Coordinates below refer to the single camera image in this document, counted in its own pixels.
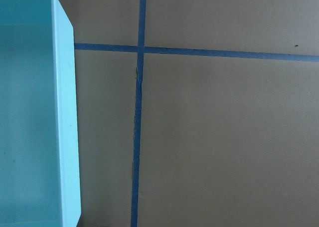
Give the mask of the teal plastic bin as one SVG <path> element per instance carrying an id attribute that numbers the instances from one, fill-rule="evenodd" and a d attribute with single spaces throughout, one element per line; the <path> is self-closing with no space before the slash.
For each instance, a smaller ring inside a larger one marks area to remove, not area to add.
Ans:
<path id="1" fill-rule="evenodd" d="M 73 26 L 59 0 L 0 0 L 0 224 L 80 215 Z"/>

